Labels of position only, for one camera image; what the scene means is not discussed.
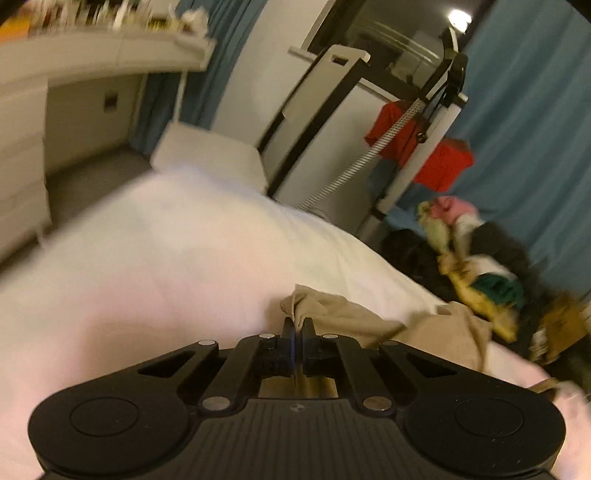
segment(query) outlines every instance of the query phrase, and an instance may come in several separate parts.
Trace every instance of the red shirt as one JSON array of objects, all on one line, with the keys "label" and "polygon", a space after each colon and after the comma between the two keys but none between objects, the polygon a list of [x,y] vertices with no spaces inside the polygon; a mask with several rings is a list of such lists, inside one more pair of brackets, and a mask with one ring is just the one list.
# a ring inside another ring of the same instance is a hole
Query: red shirt
[{"label": "red shirt", "polygon": [[[384,105],[374,123],[374,127],[365,137],[365,141],[369,146],[376,143],[398,121],[409,106],[410,103],[403,100]],[[424,118],[420,116],[413,118],[384,147],[381,152],[382,157],[395,161],[403,167],[418,144],[417,133],[425,131],[426,126],[427,121]],[[418,172],[414,181],[436,192],[446,192],[458,175],[472,165],[474,165],[474,157],[467,142],[443,138]]]}]

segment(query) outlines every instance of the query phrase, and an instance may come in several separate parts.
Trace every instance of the white bedsheet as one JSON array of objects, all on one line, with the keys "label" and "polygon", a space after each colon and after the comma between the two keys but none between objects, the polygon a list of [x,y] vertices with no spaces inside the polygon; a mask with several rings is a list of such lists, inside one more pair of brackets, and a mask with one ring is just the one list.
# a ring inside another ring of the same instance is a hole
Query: white bedsheet
[{"label": "white bedsheet", "polygon": [[[354,237],[195,169],[102,202],[0,280],[0,479],[41,473],[26,425],[46,396],[199,339],[279,332],[296,283],[404,323],[440,303]],[[490,355],[506,380],[545,378],[499,346]],[[523,364],[534,374],[508,377]]]}]

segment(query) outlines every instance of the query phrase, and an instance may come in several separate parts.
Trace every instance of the ceiling light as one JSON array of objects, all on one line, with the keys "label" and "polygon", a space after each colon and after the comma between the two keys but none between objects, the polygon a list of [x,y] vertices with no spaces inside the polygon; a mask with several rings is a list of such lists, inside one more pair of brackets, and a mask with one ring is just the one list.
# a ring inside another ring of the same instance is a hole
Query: ceiling light
[{"label": "ceiling light", "polygon": [[447,17],[453,28],[459,30],[462,33],[466,32],[468,25],[472,21],[472,17],[466,12],[462,12],[462,10],[454,10]]}]

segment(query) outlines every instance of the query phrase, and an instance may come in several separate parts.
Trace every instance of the white cabinet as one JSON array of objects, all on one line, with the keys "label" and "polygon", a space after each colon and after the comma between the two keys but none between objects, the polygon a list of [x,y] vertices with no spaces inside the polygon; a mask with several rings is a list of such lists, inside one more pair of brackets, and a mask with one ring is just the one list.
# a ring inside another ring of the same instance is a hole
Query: white cabinet
[{"label": "white cabinet", "polygon": [[0,44],[0,261],[50,223],[45,188],[47,87],[117,74],[205,70],[215,42],[100,29]]},{"label": "white cabinet", "polygon": [[0,260],[51,222],[44,180],[47,82],[0,96]]}]

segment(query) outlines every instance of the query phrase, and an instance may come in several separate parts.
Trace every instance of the power outlet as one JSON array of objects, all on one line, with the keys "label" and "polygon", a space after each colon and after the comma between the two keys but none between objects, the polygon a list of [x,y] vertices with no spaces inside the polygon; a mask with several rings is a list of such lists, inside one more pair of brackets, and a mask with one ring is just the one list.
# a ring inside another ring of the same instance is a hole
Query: power outlet
[{"label": "power outlet", "polygon": [[105,103],[103,110],[105,112],[113,112],[117,110],[117,100],[119,99],[119,94],[117,92],[109,92],[105,94]]}]

